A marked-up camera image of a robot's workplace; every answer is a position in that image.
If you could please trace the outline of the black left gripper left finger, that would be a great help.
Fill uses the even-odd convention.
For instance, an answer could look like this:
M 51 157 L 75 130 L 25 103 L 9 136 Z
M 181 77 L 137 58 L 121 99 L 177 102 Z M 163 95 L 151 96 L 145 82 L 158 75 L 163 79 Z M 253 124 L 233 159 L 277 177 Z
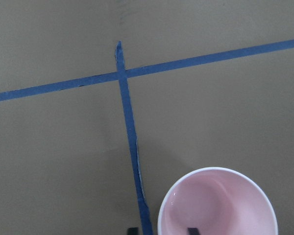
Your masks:
M 127 235 L 139 235 L 139 228 L 138 227 L 131 227 L 127 229 Z

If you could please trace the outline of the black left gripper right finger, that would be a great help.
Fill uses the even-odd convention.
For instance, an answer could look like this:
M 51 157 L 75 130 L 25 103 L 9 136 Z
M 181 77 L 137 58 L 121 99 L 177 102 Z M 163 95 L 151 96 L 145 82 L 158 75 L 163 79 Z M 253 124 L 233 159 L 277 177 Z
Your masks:
M 188 235 L 200 235 L 198 228 L 187 228 Z

